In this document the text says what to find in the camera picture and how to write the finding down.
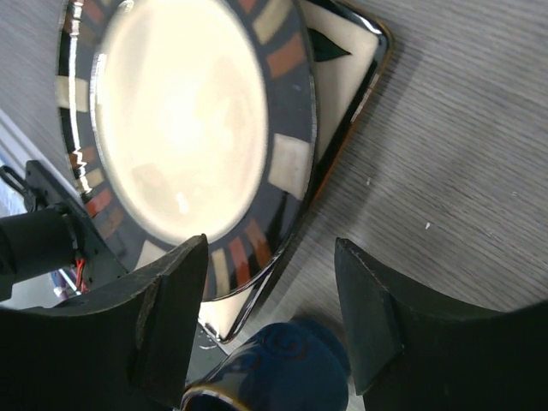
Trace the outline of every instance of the wooden surface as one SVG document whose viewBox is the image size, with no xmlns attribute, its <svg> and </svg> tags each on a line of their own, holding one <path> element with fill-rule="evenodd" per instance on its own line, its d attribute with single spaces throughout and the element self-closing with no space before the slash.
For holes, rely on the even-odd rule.
<svg viewBox="0 0 548 411">
<path fill-rule="evenodd" d="M 445 294 L 511 310 L 548 297 L 548 7 L 354 2 L 395 55 L 288 270 L 235 347 L 295 312 L 340 317 L 347 236 Z M 61 0 L 0 0 L 0 107 L 66 176 L 53 75 Z"/>
</svg>

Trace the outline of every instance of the round plate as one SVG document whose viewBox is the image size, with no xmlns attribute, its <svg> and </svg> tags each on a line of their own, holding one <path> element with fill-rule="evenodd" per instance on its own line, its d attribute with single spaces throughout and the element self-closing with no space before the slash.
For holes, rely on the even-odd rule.
<svg viewBox="0 0 548 411">
<path fill-rule="evenodd" d="M 250 206 L 226 234 L 210 243 L 204 301 L 250 286 L 286 248 L 308 201 L 317 134 L 311 51 L 292 0 L 218 1 L 234 13 L 253 44 L 265 87 L 268 137 L 264 168 Z M 138 2 L 71 0 L 62 21 L 57 71 L 57 105 L 76 186 L 98 232 L 128 271 L 174 246 L 144 229 L 124 207 L 94 131 L 99 49 L 113 16 L 121 7 Z"/>
</svg>

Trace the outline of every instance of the green leaf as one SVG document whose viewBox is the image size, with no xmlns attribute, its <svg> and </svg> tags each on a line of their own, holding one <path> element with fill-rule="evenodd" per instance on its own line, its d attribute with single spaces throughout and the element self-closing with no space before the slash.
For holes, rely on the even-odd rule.
<svg viewBox="0 0 548 411">
<path fill-rule="evenodd" d="M 325 35 L 313 28 L 308 29 L 308 36 L 314 49 L 314 61 L 327 62 L 339 57 L 350 56 L 352 53 L 342 49 Z"/>
</svg>

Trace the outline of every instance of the plate center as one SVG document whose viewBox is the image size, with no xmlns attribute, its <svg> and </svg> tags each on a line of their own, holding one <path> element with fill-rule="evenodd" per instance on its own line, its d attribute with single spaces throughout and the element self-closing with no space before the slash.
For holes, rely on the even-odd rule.
<svg viewBox="0 0 548 411">
<path fill-rule="evenodd" d="M 170 244 L 241 220 L 265 167 L 265 84 L 219 0 L 124 2 L 100 48 L 96 140 L 123 206 Z"/>
</svg>

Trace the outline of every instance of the mug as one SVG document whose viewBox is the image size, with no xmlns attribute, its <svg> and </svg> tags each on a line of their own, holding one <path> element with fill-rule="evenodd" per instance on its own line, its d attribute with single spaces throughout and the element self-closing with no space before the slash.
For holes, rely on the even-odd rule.
<svg viewBox="0 0 548 411">
<path fill-rule="evenodd" d="M 182 411 L 344 411 L 348 356 L 311 319 L 267 325 L 200 381 Z"/>
</svg>

